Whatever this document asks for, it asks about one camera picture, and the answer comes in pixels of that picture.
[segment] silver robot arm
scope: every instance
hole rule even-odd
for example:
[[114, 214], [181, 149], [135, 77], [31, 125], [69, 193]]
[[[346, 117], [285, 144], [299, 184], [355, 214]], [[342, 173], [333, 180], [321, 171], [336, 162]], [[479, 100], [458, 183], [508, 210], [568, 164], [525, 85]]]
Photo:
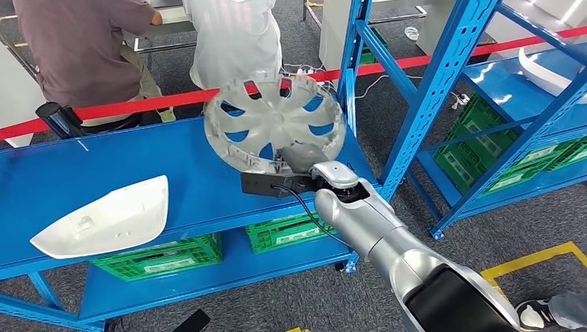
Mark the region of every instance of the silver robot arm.
[[[327, 183], [316, 192], [318, 215], [379, 271], [403, 309], [407, 331], [520, 330], [502, 295], [412, 235], [368, 181], [336, 161], [317, 163], [310, 174]], [[361, 194], [348, 199], [345, 190]]]

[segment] gray carpet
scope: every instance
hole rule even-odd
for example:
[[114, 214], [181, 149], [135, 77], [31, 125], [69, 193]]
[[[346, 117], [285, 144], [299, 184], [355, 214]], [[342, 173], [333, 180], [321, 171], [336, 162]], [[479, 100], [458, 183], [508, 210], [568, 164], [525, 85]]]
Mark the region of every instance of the gray carpet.
[[[300, 22], [301, 1], [277, 0], [274, 10], [282, 29], [282, 44], [286, 63], [317, 66], [319, 31], [309, 20]], [[10, 0], [0, 0], [0, 17], [12, 11]], [[380, 17], [404, 15], [412, 10], [386, 10]], [[0, 29], [15, 41], [19, 36], [14, 23], [0, 23]], [[396, 57], [421, 55], [412, 41], [404, 37], [406, 26], [419, 26], [418, 20], [380, 25], [377, 28], [388, 40]], [[153, 39], [145, 45], [178, 42], [193, 38], [193, 34]], [[192, 50], [174, 50], [145, 57], [155, 79], [165, 94], [193, 90], [188, 76]], [[408, 70], [421, 75], [422, 68]], [[362, 94], [378, 75], [361, 77], [356, 92]], [[462, 84], [458, 90], [467, 92]], [[377, 173], [383, 169], [399, 126], [406, 112], [406, 103], [388, 79], [371, 88], [369, 95], [357, 100], [358, 137], [361, 146]], [[181, 116], [199, 112], [198, 107], [186, 107]], [[435, 121], [426, 144], [444, 137], [457, 111], [449, 102]], [[50, 133], [35, 135], [35, 142], [55, 139]], [[414, 172], [424, 185], [432, 186], [418, 167]], [[430, 247], [448, 258], [481, 271], [517, 257], [528, 255], [574, 241], [587, 252], [585, 218], [587, 188], [584, 184], [521, 201], [473, 216], [455, 223], [445, 232], [445, 238], [434, 241], [427, 228], [433, 218], [427, 207], [408, 184], [399, 187], [392, 200], [398, 216]], [[46, 271], [50, 283], [65, 307], [76, 311], [83, 289], [85, 264]], [[542, 298], [559, 292], [587, 291], [585, 268], [568, 255], [551, 259], [530, 268], [501, 277], [498, 283], [512, 302], [527, 298]], [[25, 277], [0, 282], [0, 292], [39, 302], [35, 289]], [[284, 331], [296, 326], [313, 332], [323, 331], [402, 331], [399, 307], [379, 276], [369, 264], [361, 263], [357, 273], [345, 275], [333, 266], [323, 266], [293, 275], [275, 278], [248, 286], [226, 290], [196, 299], [126, 315], [117, 331], [172, 331], [198, 308], [211, 318], [207, 331]], [[70, 331], [54, 326], [29, 322], [0, 315], [2, 331]], [[562, 331], [550, 329], [549, 332]]]

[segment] red barrier tape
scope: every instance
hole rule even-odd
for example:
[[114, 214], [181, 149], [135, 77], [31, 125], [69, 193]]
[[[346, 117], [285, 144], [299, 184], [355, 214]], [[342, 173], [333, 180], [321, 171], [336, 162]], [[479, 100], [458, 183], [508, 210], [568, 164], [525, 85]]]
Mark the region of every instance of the red barrier tape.
[[[563, 38], [587, 35], [587, 26], [580, 26], [578, 28], [562, 30], [559, 31], [558, 34]], [[511, 41], [505, 41], [503, 43], [477, 46], [473, 51], [473, 55], [483, 55], [493, 52], [499, 52], [502, 50], [510, 50], [513, 48], [541, 44], [543, 42], [544, 41], [540, 37], [534, 36]], [[398, 59], [397, 63], [400, 68], [412, 68], [426, 65], [430, 62], [430, 59], [430, 55], [423, 55], [419, 57], [408, 57], [405, 59]], [[384, 69], [380, 64], [364, 64], [363, 66], [359, 67], [359, 72], [357, 73], [357, 75], [363, 76], [382, 72], [384, 72]], [[318, 82], [323, 82], [337, 80], [339, 77], [339, 73], [340, 70], [336, 69], [333, 71], [323, 71], [319, 73], [314, 73], [311, 74], [310, 77], [314, 78]], [[145, 100], [135, 100], [132, 102], [119, 102], [116, 104], [82, 107], [79, 109], [75, 109], [75, 112], [82, 120], [104, 118], [107, 116], [119, 116], [121, 114], [138, 113], [152, 111], [154, 109], [164, 109], [166, 107], [172, 106], [182, 106], [187, 104], [196, 104], [199, 102], [207, 102], [214, 98], [218, 91], [219, 89], [200, 90], [187, 93], [180, 93], [176, 95], [166, 95], [163, 97], [150, 98]], [[249, 91], [249, 93], [255, 92], [250, 89], [247, 89], [247, 91]], [[44, 131], [47, 129], [49, 128], [47, 127], [45, 122], [37, 118], [0, 129], [0, 140], [26, 135], [29, 133], [38, 133], [40, 131]]]

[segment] blue metal shelf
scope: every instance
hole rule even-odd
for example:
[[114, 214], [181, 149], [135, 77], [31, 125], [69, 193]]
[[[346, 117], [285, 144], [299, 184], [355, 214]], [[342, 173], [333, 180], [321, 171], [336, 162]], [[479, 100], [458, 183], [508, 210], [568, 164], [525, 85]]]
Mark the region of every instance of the blue metal shelf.
[[[462, 198], [451, 179], [438, 167], [433, 159], [434, 149], [424, 149], [417, 153], [416, 160], [422, 166], [442, 198], [452, 208]], [[498, 208], [522, 199], [544, 194], [568, 185], [587, 181], [587, 160], [565, 166], [553, 172], [541, 171], [528, 181], [478, 197], [457, 219], [472, 216], [490, 209]]]
[[[0, 169], [10, 170], [0, 173], [0, 195], [10, 195], [0, 200], [1, 219], [26, 221], [3, 229], [0, 252], [11, 254], [0, 255], [0, 279], [86, 261], [51, 259], [28, 240], [112, 189], [161, 174], [169, 180], [168, 220], [161, 236], [143, 247], [303, 211], [291, 196], [243, 194], [239, 172], [212, 150], [203, 125], [195, 118], [0, 151]], [[379, 187], [350, 130], [337, 159]]]
[[[496, 10], [520, 25], [536, 30], [536, 34], [559, 50], [587, 64], [587, 57], [580, 50], [549, 35], [549, 32], [541, 30], [539, 26], [526, 22], [500, 0], [455, 0], [430, 64], [416, 87], [393, 56], [374, 38], [366, 24], [369, 22], [371, 2], [351, 2], [337, 89], [337, 98], [351, 130], [347, 133], [338, 160], [350, 163], [359, 176], [376, 185], [381, 195], [387, 199], [391, 198], [404, 178], [434, 118]], [[381, 181], [373, 175], [354, 137], [354, 85], [363, 43], [372, 50], [409, 104], [404, 123], [383, 169]], [[440, 216], [435, 207], [431, 206], [434, 215], [440, 219], [432, 229], [435, 237], [440, 237], [442, 230], [456, 217], [472, 211], [472, 203], [479, 193], [509, 167], [519, 154], [536, 147], [542, 139], [543, 129], [554, 130], [549, 129], [549, 126], [572, 106], [571, 100], [587, 92], [586, 82], [587, 71], [583, 71], [569, 89], [554, 99], [540, 116], [527, 120], [532, 124], [525, 127], [526, 130], [520, 138], [500, 157], [499, 163], [490, 167], [462, 197], [450, 192], [446, 179], [436, 176], [436, 173], [442, 174], [442, 171], [433, 172], [433, 182], [452, 206], [445, 216]], [[425, 169], [430, 169], [433, 165], [426, 162], [430, 158], [426, 154], [419, 154], [418, 160], [426, 165]], [[5, 223], [15, 224], [3, 228], [4, 241], [0, 243], [0, 252], [9, 252], [10, 255], [0, 256], [0, 279], [29, 274], [47, 305], [40, 306], [0, 295], [0, 312], [19, 317], [84, 331], [101, 331], [103, 319], [106, 317], [152, 308], [343, 259], [347, 259], [347, 267], [352, 267], [358, 259], [356, 253], [349, 252], [347, 248], [327, 238], [253, 255], [244, 233], [235, 228], [298, 213], [302, 209], [292, 198], [276, 201], [268, 197], [242, 194], [238, 172], [222, 161], [208, 146], [201, 119], [3, 151], [0, 152], [0, 169], [0, 219]], [[130, 283], [122, 282], [91, 266], [79, 315], [81, 320], [77, 315], [55, 309], [60, 304], [38, 271], [93, 257], [50, 259], [30, 245], [28, 240], [54, 220], [114, 188], [161, 174], [167, 175], [170, 182], [168, 224], [158, 239], [145, 246], [222, 231], [224, 262], [217, 266]], [[408, 174], [408, 177], [415, 179], [412, 174]], [[429, 204], [431, 200], [426, 197], [424, 200]]]
[[[587, 44], [578, 45], [587, 51]], [[528, 55], [536, 63], [572, 80], [581, 64], [560, 50], [552, 49]], [[464, 80], [506, 120], [519, 121], [540, 115], [554, 96], [540, 89], [521, 73], [517, 57], [468, 66]], [[523, 124], [527, 129], [530, 124]], [[564, 142], [587, 134], [587, 104], [576, 104], [545, 132], [542, 145]]]
[[124, 282], [90, 265], [80, 307], [80, 321], [95, 322], [145, 310], [343, 261], [353, 255], [348, 247], [329, 237], [256, 255], [242, 228], [227, 230], [221, 236], [224, 257], [220, 264], [159, 278]]

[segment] green plastic crate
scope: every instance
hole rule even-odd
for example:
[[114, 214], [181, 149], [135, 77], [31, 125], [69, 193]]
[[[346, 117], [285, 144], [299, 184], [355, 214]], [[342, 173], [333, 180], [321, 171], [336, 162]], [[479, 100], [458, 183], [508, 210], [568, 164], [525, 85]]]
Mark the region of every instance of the green plastic crate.
[[[475, 120], [471, 119], [466, 124], [455, 123], [446, 140], [452, 140], [458, 136], [478, 132], [481, 129]], [[518, 138], [518, 134], [512, 130], [500, 131], [489, 135], [477, 136], [463, 141], [479, 157], [485, 168], [490, 168], [497, 158]]]
[[510, 167], [512, 169], [518, 169], [536, 163], [548, 162], [550, 164], [550, 162], [558, 158], [565, 150], [567, 150], [571, 144], [572, 142], [563, 142], [528, 152], [524, 158]]
[[[483, 129], [505, 124], [505, 120], [495, 112], [479, 95], [473, 94], [457, 121], [446, 135], [445, 140], [475, 133]], [[516, 139], [518, 134], [512, 129], [478, 136], [466, 140], [467, 145], [480, 157], [485, 167], [489, 167]]]
[[129, 282], [221, 261], [220, 235], [212, 233], [94, 259], [91, 263]]
[[479, 157], [463, 142], [445, 145], [440, 153], [436, 153], [434, 159], [461, 194], [469, 190], [487, 171]]
[[[471, 189], [475, 181], [487, 171], [479, 157], [463, 142], [447, 145], [446, 149], [435, 157], [435, 160], [461, 194]], [[510, 168], [482, 195], [491, 194], [530, 180], [549, 164], [550, 160], [542, 160], [522, 168]]]
[[[456, 123], [447, 134], [445, 140], [452, 140], [469, 133], [479, 132], [483, 129], [497, 127], [505, 124], [505, 120], [495, 112], [479, 95], [474, 94], [467, 103]], [[473, 151], [485, 169], [490, 168], [497, 158], [518, 138], [518, 134], [512, 129], [506, 129], [488, 135], [468, 139], [464, 143]], [[528, 152], [522, 159], [510, 166], [510, 171], [524, 168], [547, 160], [553, 160], [560, 156], [568, 147], [567, 143], [551, 145]], [[445, 147], [437, 150], [437, 158]]]
[[[377, 31], [377, 29], [375, 28], [373, 28], [373, 33], [375, 34], [375, 36], [377, 36], [377, 39], [379, 39], [379, 41], [383, 44], [383, 47], [387, 48], [387, 42], [385, 41], [383, 36], [381, 36], [381, 33], [379, 33], [379, 31]], [[377, 62], [377, 59], [375, 59], [375, 56], [367, 47], [367, 45], [364, 44], [363, 50], [361, 51], [361, 64], [374, 64], [375, 62]]]
[[518, 169], [511, 169], [502, 174], [499, 179], [489, 189], [485, 190], [481, 196], [492, 194], [499, 190], [518, 185], [522, 182], [528, 181], [545, 169], [550, 164], [550, 160], [539, 161], [535, 164], [527, 165]]
[[558, 158], [546, 167], [546, 170], [552, 172], [577, 161], [584, 160], [585, 158], [587, 158], [587, 137], [570, 144]]
[[[332, 227], [320, 221], [316, 213], [313, 215], [328, 232], [334, 232]], [[244, 229], [255, 254], [326, 235], [305, 213], [256, 223]]]

